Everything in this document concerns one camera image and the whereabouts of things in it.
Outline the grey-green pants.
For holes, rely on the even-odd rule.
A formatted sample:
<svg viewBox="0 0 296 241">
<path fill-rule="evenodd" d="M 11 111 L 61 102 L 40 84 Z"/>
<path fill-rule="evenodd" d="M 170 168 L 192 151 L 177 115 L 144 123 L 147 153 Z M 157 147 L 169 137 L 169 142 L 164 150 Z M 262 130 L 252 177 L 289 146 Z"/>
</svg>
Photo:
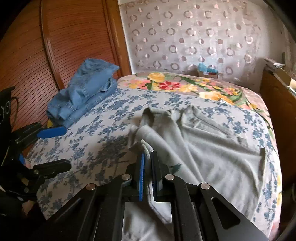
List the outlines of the grey-green pants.
<svg viewBox="0 0 296 241">
<path fill-rule="evenodd" d="M 209 183 L 265 235 L 260 210 L 269 173 L 269 133 L 255 112 L 220 101 L 145 108 L 130 119 L 128 148 L 158 153 L 185 182 Z"/>
</svg>

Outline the box with blue cloth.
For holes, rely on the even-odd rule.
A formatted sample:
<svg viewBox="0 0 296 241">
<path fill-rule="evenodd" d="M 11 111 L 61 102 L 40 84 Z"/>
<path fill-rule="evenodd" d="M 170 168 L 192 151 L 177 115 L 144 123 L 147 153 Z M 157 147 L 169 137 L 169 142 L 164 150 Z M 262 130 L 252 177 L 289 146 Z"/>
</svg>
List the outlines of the box with blue cloth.
<svg viewBox="0 0 296 241">
<path fill-rule="evenodd" d="M 199 63 L 197 71 L 199 77 L 217 79 L 219 76 L 218 70 L 214 66 L 207 67 L 204 63 Z"/>
</svg>

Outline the stack of papers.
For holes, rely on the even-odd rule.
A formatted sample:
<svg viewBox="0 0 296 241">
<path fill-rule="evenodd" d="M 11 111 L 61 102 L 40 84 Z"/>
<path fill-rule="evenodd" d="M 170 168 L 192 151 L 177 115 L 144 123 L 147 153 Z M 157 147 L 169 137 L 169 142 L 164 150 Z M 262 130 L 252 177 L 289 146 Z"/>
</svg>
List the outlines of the stack of papers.
<svg viewBox="0 0 296 241">
<path fill-rule="evenodd" d="M 264 61 L 272 69 L 276 70 L 276 69 L 284 69 L 285 68 L 285 64 L 277 62 L 277 61 L 275 61 L 273 59 L 264 58 Z"/>
</svg>

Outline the pink circle-pattern curtain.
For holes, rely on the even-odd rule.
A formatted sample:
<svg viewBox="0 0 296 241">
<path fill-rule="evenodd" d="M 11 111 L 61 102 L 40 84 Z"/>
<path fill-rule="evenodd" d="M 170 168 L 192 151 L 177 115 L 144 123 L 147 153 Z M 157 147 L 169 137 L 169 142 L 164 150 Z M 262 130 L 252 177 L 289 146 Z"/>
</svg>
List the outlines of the pink circle-pattern curtain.
<svg viewBox="0 0 296 241">
<path fill-rule="evenodd" d="M 133 73 L 196 75 L 198 66 L 259 90 L 266 58 L 286 51 L 283 24 L 263 1 L 119 1 Z"/>
</svg>

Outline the brown wooden wardrobe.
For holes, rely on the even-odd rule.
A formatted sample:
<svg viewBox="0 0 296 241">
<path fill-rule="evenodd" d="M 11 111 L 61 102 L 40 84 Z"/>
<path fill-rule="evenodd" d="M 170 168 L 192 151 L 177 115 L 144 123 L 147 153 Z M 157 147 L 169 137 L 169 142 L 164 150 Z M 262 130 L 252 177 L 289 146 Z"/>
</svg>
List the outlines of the brown wooden wardrobe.
<svg viewBox="0 0 296 241">
<path fill-rule="evenodd" d="M 17 130 L 46 123 L 47 104 L 88 58 L 132 71 L 117 1 L 1 1 L 1 89 L 14 87 Z"/>
</svg>

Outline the yellow plush toy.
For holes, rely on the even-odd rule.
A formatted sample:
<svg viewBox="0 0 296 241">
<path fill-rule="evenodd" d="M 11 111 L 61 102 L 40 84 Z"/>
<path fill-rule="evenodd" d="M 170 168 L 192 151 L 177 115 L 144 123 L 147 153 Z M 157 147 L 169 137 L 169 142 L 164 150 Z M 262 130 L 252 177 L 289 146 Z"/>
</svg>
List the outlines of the yellow plush toy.
<svg viewBox="0 0 296 241">
<path fill-rule="evenodd" d="M 47 127 L 48 128 L 51 128 L 51 127 L 53 127 L 54 125 L 53 125 L 53 123 L 50 121 L 50 120 L 48 120 L 48 122 L 47 122 Z"/>
</svg>

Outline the blue floral bed sheet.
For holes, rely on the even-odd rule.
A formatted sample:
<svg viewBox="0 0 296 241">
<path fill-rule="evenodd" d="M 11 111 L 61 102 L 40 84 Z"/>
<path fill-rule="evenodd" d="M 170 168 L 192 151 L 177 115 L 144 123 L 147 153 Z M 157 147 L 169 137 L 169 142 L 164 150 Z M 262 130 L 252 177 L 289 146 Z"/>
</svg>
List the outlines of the blue floral bed sheet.
<svg viewBox="0 0 296 241">
<path fill-rule="evenodd" d="M 119 88 L 67 133 L 41 139 L 31 164 L 67 159 L 69 172 L 38 192 L 46 218 L 86 184 L 125 172 L 146 147 L 185 182 L 209 183 L 268 238 L 278 231 L 281 170 L 264 119 L 255 111 L 173 92 Z"/>
</svg>

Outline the cardboard box on cabinet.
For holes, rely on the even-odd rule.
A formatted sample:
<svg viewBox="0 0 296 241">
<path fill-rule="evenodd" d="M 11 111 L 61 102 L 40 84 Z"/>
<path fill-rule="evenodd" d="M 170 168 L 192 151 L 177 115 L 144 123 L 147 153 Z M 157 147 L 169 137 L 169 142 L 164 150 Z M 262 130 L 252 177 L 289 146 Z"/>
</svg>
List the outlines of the cardboard box on cabinet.
<svg viewBox="0 0 296 241">
<path fill-rule="evenodd" d="M 290 71 L 285 71 L 281 68 L 276 69 L 277 76 L 289 87 L 295 89 L 295 74 L 291 73 Z"/>
</svg>

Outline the folded blue jeans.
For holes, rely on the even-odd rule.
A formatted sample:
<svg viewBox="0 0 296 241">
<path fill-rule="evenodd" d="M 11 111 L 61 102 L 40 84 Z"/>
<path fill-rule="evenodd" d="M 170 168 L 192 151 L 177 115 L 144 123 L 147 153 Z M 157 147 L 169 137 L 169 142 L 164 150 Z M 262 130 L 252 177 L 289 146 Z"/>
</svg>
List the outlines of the folded blue jeans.
<svg viewBox="0 0 296 241">
<path fill-rule="evenodd" d="M 47 116 L 55 126 L 69 128 L 117 89 L 113 78 L 119 66 L 88 58 L 80 65 L 68 87 L 48 103 Z"/>
</svg>

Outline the wooden sideboard cabinet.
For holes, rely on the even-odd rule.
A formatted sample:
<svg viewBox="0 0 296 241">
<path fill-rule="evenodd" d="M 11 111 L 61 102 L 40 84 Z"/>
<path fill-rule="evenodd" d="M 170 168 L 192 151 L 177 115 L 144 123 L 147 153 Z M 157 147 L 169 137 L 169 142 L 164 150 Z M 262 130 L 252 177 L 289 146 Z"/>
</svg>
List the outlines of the wooden sideboard cabinet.
<svg viewBox="0 0 296 241">
<path fill-rule="evenodd" d="M 295 182 L 295 96 L 270 70 L 262 74 L 260 91 L 273 125 L 283 185 Z"/>
</svg>

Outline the colourful floral blanket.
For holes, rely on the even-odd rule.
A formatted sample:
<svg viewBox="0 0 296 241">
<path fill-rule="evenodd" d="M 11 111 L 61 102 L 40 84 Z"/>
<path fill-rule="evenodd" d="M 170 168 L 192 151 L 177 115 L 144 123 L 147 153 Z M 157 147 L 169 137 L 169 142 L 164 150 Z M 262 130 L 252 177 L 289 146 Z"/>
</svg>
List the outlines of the colourful floral blanket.
<svg viewBox="0 0 296 241">
<path fill-rule="evenodd" d="M 131 89 L 176 92 L 255 111 L 265 122 L 275 141 L 271 117 L 261 96 L 254 91 L 223 80 L 169 72 L 141 72 L 119 78 L 118 86 Z"/>
</svg>

